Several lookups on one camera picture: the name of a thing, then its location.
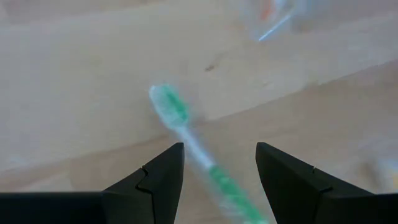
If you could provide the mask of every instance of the small dark spot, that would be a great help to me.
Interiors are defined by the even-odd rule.
[[[214,68],[215,68],[214,65],[209,65],[209,66],[205,69],[205,71],[206,71],[206,72],[210,72],[210,71],[212,71]]]

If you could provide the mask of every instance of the toothbrush handle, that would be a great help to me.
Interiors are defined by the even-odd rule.
[[[268,223],[223,169],[219,166],[213,166],[208,172],[211,180],[218,187],[223,197],[236,209],[236,213],[241,216],[244,224]]]

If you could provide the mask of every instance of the toothbrush head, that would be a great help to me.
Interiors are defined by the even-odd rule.
[[[188,106],[173,86],[168,84],[152,86],[149,96],[156,113],[166,127],[175,129],[188,123]]]

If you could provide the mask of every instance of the wood grain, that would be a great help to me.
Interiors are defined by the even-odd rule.
[[[209,121],[398,58],[393,7],[263,43],[237,21],[219,2],[189,0],[1,26],[0,170],[165,134],[147,96],[156,83]]]
[[[11,24],[51,21],[66,17],[93,14],[130,7],[139,7],[161,0],[2,0]]]
[[[398,159],[398,61],[360,71],[197,126],[199,137],[272,217],[255,146],[265,141],[364,189],[379,192],[369,166]],[[171,136],[53,164],[0,173],[0,189],[100,190],[176,140]],[[186,165],[177,223],[227,223]]]

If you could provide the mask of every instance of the wooden surface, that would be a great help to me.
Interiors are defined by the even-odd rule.
[[[165,134],[156,83],[204,122],[398,58],[396,1],[333,2],[316,29],[256,43],[223,1],[2,0],[0,170]]]
[[[0,190],[130,174],[176,141],[147,97],[169,82],[265,213],[258,141],[378,191],[369,161],[397,156],[397,1],[319,12],[256,43],[223,1],[0,0]],[[187,166],[177,223],[225,221]]]
[[[398,61],[196,127],[206,146],[270,214],[257,174],[256,143],[265,141],[364,189],[380,192],[371,165],[398,159]],[[175,142],[170,136],[62,162],[0,174],[3,191],[101,190]],[[227,223],[185,168],[177,223]]]

